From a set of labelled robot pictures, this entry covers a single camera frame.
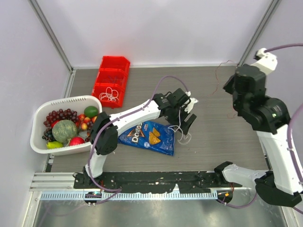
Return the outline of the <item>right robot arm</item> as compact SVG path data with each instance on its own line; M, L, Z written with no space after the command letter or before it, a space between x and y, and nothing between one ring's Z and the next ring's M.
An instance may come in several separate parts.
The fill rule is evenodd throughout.
M294 145L288 144L288 109L282 100L266 95L266 78L259 67L244 64L223 88L232 95L238 116L257 133L271 169L251 170L226 161L214 169L214 182L220 187L237 183L254 189L270 205L294 208L302 201L303 181L298 173L303 169L293 163L298 156Z

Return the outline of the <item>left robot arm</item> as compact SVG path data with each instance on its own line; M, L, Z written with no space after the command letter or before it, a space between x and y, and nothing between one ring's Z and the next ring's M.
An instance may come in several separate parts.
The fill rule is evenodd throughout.
M174 92L154 93L151 99L127 111L108 115L101 112L90 131L90 154L83 169L84 183L91 189L100 185L105 160L118 145L118 137L126 130L142 122L164 117L171 125L179 125L179 131L188 134L196 119L190 112L198 100L178 88Z

